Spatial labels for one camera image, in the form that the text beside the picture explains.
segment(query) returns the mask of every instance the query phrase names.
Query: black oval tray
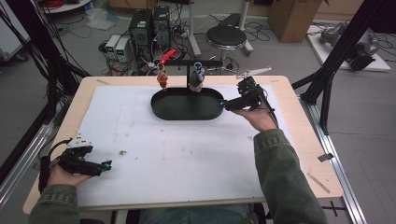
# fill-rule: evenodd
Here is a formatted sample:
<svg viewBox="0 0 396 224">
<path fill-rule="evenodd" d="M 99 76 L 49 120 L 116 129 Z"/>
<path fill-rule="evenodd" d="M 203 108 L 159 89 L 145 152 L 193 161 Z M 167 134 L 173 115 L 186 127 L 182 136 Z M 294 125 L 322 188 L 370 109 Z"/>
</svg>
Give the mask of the black oval tray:
<svg viewBox="0 0 396 224">
<path fill-rule="evenodd" d="M 219 104 L 223 99 L 221 93 L 210 88 L 202 88 L 201 92 L 188 88 L 168 88 L 152 96 L 151 108 L 160 119 L 215 119 L 223 111 L 223 106 Z"/>
</svg>

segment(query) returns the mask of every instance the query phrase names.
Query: gray floor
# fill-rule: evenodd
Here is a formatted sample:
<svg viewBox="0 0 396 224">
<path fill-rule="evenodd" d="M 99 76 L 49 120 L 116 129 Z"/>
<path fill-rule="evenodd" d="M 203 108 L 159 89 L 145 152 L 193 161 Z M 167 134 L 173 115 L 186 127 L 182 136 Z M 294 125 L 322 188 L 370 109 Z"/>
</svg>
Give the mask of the gray floor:
<svg viewBox="0 0 396 224">
<path fill-rule="evenodd" d="M 60 15 L 63 22 L 77 21 L 82 11 Z M 197 19 L 197 26 L 213 18 Z M 266 24 L 264 18 L 248 18 Z M 66 48 L 85 70 L 101 76 L 106 61 L 98 46 L 111 34 L 124 33 L 129 25 L 119 20 L 108 31 L 89 29 L 86 21 L 73 24 L 73 34 L 62 37 Z M 215 25 L 208 22 L 204 27 Z M 301 44 L 280 44 L 271 31 L 265 31 L 269 41 L 251 41 L 254 52 L 246 57 L 241 50 L 228 56 L 236 59 L 240 70 L 258 69 L 270 65 L 273 70 L 265 75 L 286 76 L 290 82 L 306 77 L 320 67 L 320 63 L 305 40 Z M 202 51 L 201 59 L 219 54 L 209 47 L 203 35 L 196 36 Z M 396 44 L 396 38 L 390 38 Z M 380 50 L 383 59 L 396 60 L 395 56 Z M 396 223 L 396 64 L 389 63 L 392 70 L 381 72 L 351 72 L 340 70 L 333 81 L 332 101 L 329 115 L 329 131 L 346 175 L 367 223 Z M 170 75 L 181 75 L 184 70 L 170 68 Z M 306 87 L 296 90 L 304 92 Z M 0 67 L 0 162 L 16 146 L 30 124 L 46 103 L 46 80 L 39 75 L 32 60 L 21 63 L 11 61 Z M 26 223 L 27 216 L 21 208 L 38 171 L 31 169 L 0 211 L 1 223 Z M 333 199 L 335 206 L 344 207 L 340 199 Z M 329 200 L 321 200 L 323 206 L 331 206 Z M 347 212 L 326 210 L 330 223 L 350 223 Z M 84 217 L 99 217 L 110 222 L 110 212 L 83 214 Z"/>
</svg>

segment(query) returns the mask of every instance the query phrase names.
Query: green jacket sleeve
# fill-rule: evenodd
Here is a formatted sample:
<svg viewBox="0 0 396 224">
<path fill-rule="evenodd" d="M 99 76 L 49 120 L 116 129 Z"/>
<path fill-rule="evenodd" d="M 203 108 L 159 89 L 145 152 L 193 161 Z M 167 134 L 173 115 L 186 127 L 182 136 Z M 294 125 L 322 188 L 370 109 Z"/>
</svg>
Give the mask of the green jacket sleeve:
<svg viewBox="0 0 396 224">
<path fill-rule="evenodd" d="M 327 223 L 297 154 L 281 130 L 258 133 L 254 151 L 262 192 L 275 224 Z"/>
<path fill-rule="evenodd" d="M 79 224 L 77 188 L 46 186 L 29 216 L 29 224 Z"/>
</svg>

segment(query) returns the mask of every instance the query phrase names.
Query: person's right hand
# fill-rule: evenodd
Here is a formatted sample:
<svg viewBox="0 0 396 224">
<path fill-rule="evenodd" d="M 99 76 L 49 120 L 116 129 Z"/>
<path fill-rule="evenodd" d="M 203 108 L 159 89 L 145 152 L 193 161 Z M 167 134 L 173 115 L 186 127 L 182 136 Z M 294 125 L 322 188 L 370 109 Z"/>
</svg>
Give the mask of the person's right hand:
<svg viewBox="0 0 396 224">
<path fill-rule="evenodd" d="M 259 105 L 257 109 L 252 111 L 234 110 L 233 112 L 247 119 L 250 122 L 251 126 L 253 126 L 253 128 L 261 133 L 277 128 L 268 110 L 263 104 Z"/>
</svg>

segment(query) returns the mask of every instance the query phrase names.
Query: black stool seat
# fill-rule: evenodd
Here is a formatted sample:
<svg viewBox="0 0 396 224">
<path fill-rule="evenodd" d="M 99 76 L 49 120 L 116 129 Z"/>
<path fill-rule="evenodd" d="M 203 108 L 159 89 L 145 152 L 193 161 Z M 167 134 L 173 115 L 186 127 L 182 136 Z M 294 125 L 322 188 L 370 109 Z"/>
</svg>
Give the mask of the black stool seat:
<svg viewBox="0 0 396 224">
<path fill-rule="evenodd" d="M 206 41 L 219 49 L 241 49 L 247 35 L 233 26 L 215 26 L 207 31 Z"/>
</svg>

